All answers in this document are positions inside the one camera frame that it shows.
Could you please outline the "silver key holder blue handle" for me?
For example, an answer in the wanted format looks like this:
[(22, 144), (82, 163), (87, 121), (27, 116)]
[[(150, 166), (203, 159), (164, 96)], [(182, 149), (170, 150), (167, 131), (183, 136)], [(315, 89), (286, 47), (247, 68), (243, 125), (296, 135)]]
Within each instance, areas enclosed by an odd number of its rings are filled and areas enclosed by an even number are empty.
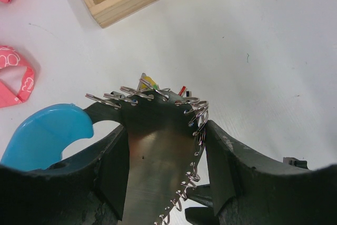
[(105, 138), (118, 126), (128, 134), (129, 173), (123, 217), (117, 224), (169, 224), (182, 210), (187, 188), (200, 177), (209, 103), (170, 89), (123, 86), (103, 97), (88, 96), (85, 109), (55, 104), (28, 117), (14, 132), (1, 166), (46, 170)]

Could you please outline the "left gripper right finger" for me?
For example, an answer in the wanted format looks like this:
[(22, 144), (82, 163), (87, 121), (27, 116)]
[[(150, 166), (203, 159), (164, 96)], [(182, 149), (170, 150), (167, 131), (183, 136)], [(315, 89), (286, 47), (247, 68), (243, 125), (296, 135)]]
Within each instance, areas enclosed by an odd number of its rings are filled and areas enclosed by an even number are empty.
[(214, 121), (205, 145), (220, 224), (336, 224), (336, 165), (308, 170), (276, 161)]

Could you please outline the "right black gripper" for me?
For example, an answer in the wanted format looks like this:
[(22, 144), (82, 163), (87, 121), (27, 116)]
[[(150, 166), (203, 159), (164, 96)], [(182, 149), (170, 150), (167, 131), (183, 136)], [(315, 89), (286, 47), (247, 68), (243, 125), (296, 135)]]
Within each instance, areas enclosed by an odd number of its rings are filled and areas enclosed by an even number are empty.
[(299, 160), (293, 157), (284, 157), (283, 158), (283, 163), (286, 163), (288, 165), (298, 167), (298, 168), (303, 168), (307, 169), (308, 168), (308, 162), (305, 160)]

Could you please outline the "red tag key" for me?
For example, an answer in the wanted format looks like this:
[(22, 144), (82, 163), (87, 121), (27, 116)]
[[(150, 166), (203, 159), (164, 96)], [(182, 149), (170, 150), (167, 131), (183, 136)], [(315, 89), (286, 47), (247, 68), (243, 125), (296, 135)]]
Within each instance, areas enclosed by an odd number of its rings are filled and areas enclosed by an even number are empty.
[(185, 93), (186, 93), (186, 86), (183, 86), (179, 91), (179, 96), (184, 96)]

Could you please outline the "pink patterned cloth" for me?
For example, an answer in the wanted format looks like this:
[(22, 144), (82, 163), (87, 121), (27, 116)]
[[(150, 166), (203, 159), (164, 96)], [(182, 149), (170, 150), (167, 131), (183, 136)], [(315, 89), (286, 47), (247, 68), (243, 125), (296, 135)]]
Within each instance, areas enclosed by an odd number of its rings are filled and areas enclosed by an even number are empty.
[[(1, 0), (9, 4), (11, 0)], [(1, 14), (1, 39), (13, 30), (5, 30), (11, 18)], [(30, 62), (12, 46), (1, 40), (1, 108), (19, 105), (30, 97), (35, 85), (35, 70)]]

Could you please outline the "yellow tag key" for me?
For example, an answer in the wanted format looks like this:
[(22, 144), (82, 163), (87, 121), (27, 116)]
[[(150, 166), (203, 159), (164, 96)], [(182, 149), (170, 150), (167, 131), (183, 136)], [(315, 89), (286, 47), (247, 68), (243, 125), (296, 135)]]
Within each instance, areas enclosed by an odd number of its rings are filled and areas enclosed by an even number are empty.
[(158, 85), (151, 77), (142, 73), (137, 87), (137, 94), (141, 94), (149, 90), (157, 91)]

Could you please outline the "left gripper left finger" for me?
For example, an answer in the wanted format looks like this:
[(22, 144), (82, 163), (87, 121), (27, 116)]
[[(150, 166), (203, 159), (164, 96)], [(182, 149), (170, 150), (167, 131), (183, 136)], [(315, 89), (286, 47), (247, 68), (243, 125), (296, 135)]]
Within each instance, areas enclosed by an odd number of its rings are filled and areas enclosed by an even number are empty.
[(128, 173), (123, 126), (46, 170), (1, 166), (1, 224), (117, 224)]

